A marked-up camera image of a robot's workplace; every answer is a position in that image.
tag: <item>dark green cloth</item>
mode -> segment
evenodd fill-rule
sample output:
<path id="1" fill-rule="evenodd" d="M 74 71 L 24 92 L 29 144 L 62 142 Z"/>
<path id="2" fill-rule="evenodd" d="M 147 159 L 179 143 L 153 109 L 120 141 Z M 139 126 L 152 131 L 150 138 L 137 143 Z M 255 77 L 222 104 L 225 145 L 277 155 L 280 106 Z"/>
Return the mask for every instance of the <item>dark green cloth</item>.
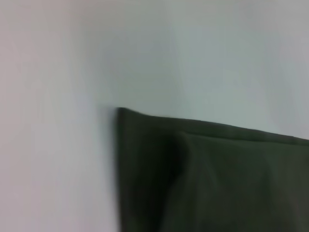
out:
<path id="1" fill-rule="evenodd" d="M 309 141 L 118 109 L 122 232 L 309 231 Z"/>

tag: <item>white wall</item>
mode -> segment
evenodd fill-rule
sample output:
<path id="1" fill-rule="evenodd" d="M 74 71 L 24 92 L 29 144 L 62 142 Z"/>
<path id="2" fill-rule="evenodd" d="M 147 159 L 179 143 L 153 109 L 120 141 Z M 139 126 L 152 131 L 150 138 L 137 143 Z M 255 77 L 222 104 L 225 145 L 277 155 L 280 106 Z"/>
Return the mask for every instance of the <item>white wall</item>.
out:
<path id="1" fill-rule="evenodd" d="M 113 96 L 87 17 L 73 0 L 0 1 L 2 232 L 117 230 Z"/>
<path id="2" fill-rule="evenodd" d="M 2 0 L 0 231 L 118 228 L 115 106 L 309 138 L 302 0 Z"/>
<path id="3" fill-rule="evenodd" d="M 309 138 L 306 2 L 128 2 L 106 52 L 121 105 Z"/>

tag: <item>cloth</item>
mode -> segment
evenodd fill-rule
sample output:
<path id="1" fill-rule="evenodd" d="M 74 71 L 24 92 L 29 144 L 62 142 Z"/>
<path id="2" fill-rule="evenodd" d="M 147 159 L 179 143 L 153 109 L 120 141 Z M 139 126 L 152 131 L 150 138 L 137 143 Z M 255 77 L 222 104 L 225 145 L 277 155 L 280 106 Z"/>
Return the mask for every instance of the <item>cloth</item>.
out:
<path id="1" fill-rule="evenodd" d="M 117 114 L 123 232 L 308 231 L 309 141 Z"/>

